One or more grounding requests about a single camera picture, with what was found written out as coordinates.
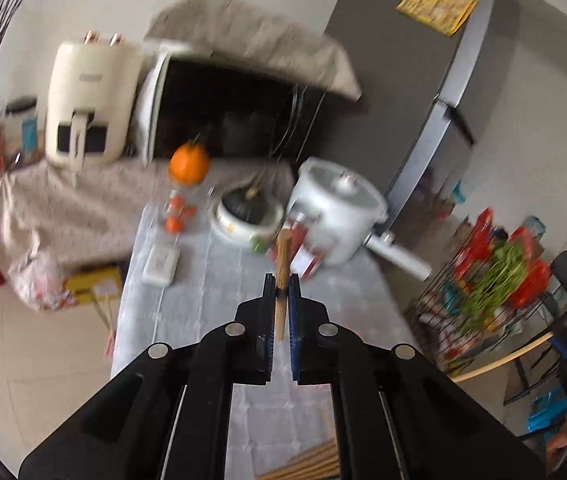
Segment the cardboard box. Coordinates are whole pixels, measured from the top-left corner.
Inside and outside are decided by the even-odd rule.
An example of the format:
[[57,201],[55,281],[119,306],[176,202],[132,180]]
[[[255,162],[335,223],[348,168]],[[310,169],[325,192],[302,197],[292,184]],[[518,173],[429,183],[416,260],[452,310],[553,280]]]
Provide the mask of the cardboard box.
[[99,269],[77,272],[68,278],[65,288],[79,304],[105,301],[121,298],[122,279],[119,267],[107,266]]

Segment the microwave oven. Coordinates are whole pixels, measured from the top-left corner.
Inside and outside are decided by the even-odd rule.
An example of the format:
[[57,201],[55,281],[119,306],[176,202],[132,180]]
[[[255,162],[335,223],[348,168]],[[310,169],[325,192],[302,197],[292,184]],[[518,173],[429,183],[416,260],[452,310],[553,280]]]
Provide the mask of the microwave oven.
[[211,156],[300,160],[323,89],[185,45],[160,48],[151,65],[131,128],[145,164],[196,137]]

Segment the beige tablecloth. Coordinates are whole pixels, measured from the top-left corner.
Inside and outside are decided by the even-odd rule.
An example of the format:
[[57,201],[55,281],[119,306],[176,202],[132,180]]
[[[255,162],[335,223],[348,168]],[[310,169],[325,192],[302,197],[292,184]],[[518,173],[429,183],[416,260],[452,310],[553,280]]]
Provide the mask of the beige tablecloth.
[[[12,279],[40,254],[72,269],[127,258],[144,205],[163,203],[171,186],[167,161],[144,167],[122,159],[80,173],[46,161],[0,178],[0,271]],[[294,183],[285,163],[216,159],[200,186],[249,180],[261,168],[263,182],[283,202]]]

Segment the rice cooker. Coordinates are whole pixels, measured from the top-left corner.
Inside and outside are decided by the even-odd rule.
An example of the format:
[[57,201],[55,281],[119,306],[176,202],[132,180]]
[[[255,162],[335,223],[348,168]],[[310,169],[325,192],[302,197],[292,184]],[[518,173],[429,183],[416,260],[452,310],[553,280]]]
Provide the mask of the rice cooker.
[[287,209],[295,202],[318,214],[316,227],[335,239],[325,256],[325,264],[343,264],[365,245],[419,280],[427,279],[432,273],[427,262],[393,243],[390,232],[382,236],[372,232],[375,224],[388,218],[387,203],[370,182],[354,171],[310,157],[299,168],[299,180]]

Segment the pot lid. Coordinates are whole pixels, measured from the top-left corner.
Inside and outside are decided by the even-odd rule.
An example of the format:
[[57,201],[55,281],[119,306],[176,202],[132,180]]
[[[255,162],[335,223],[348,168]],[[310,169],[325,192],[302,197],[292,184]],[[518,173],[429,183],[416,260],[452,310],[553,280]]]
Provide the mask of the pot lid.
[[332,197],[371,213],[384,216],[387,203],[375,187],[354,171],[327,160],[309,158],[300,173],[306,173],[317,186]]

